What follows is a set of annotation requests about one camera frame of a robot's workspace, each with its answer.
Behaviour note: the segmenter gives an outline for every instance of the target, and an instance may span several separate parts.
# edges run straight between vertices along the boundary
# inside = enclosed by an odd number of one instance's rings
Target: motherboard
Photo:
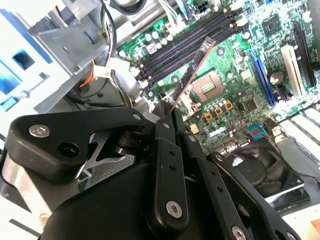
[[[118,49],[155,106],[168,100],[206,36],[208,54],[178,107],[205,152],[230,152],[319,101],[320,63],[308,0],[189,0]]]

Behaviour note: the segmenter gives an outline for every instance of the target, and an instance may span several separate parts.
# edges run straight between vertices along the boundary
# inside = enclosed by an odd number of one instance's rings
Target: perforated metal
[[[102,163],[98,166],[92,167],[92,177],[86,183],[86,189],[93,185],[109,178],[110,176],[120,172],[134,163],[135,156],[127,155],[119,162]]]

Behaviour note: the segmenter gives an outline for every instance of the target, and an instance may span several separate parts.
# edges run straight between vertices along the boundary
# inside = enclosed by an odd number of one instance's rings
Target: white pci slot
[[[307,135],[305,135],[289,120],[285,120],[279,125],[283,128],[287,135],[293,137],[301,146],[303,146],[310,154],[312,154],[319,161],[318,165],[320,166],[320,146]]]
[[[304,111],[304,113],[314,121],[316,121],[318,124],[320,124],[320,112],[315,110],[314,108],[308,108]]]
[[[312,121],[306,119],[300,114],[294,116],[292,120],[320,142],[320,128],[317,127]]]
[[[281,47],[284,64],[288,72],[289,80],[292,86],[293,94],[296,97],[302,97],[306,94],[304,84],[300,75],[297,57],[293,46],[285,45]]]

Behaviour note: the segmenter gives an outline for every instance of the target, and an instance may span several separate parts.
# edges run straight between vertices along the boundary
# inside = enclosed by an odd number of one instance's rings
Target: silver screw
[[[222,158],[222,156],[220,155],[215,155],[216,159],[218,159],[218,161],[223,162],[224,159]]]
[[[168,214],[175,219],[179,219],[182,217],[182,209],[180,205],[175,201],[168,201],[165,205],[165,208]]]
[[[165,126],[167,129],[170,128],[170,126],[168,124],[166,124],[166,123],[163,123],[163,126]]]
[[[236,240],[246,240],[246,235],[239,227],[233,226],[232,233]]]
[[[50,130],[45,125],[33,125],[29,127],[29,133],[36,138],[47,138],[50,135]]]
[[[291,232],[287,231],[286,234],[288,235],[290,240],[297,240],[296,237]]]
[[[196,141],[196,138],[194,136],[189,136],[189,139],[192,141],[192,142],[195,142]]]
[[[141,120],[141,117],[138,114],[133,114],[133,117],[137,120]]]

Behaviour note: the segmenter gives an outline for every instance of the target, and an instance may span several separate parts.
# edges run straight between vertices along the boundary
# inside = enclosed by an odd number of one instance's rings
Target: ram slot
[[[266,75],[265,67],[264,67],[260,57],[257,57],[256,59],[254,59],[252,57],[251,60],[253,62],[255,71],[257,73],[257,77],[262,85],[262,89],[263,89],[264,94],[266,96],[267,102],[272,108],[274,108],[277,104],[277,101],[276,101],[276,98],[273,94],[268,77]]]
[[[242,30],[246,29],[245,27],[229,27],[228,29],[222,29],[219,32],[215,32],[214,34],[210,35],[212,39],[216,41],[216,44],[222,43],[224,40],[228,39],[232,35],[241,32]],[[191,49],[188,49],[186,52],[181,54],[179,57],[172,59],[171,61],[167,62],[165,65],[161,66],[161,68],[151,72],[149,75],[151,79],[149,80],[152,84],[157,83],[158,81],[162,80],[166,76],[174,73],[176,70],[181,68],[183,65],[189,63],[197,49],[199,49],[200,45],[195,45]]]
[[[296,97],[302,97],[305,95],[306,91],[301,79],[294,47],[285,45],[281,48],[281,53],[292,86],[293,94]]]
[[[142,62],[146,70],[153,70],[153,68],[159,67],[159,64],[163,64],[173,57],[176,57],[179,53],[184,52],[195,44],[201,45],[204,38],[213,32],[219,30],[223,25],[229,25],[233,19],[239,15],[241,11],[230,12],[219,12],[214,16],[210,17],[205,22],[197,25],[191,31],[186,32],[178,39],[174,40],[157,53],[150,56],[148,59]]]
[[[311,57],[308,50],[308,44],[306,36],[302,31],[301,24],[297,21],[293,23],[294,25],[294,38],[295,42],[298,45],[298,52],[301,56],[301,65],[304,73],[304,79],[309,88],[312,88],[317,85],[314,71],[312,70]]]

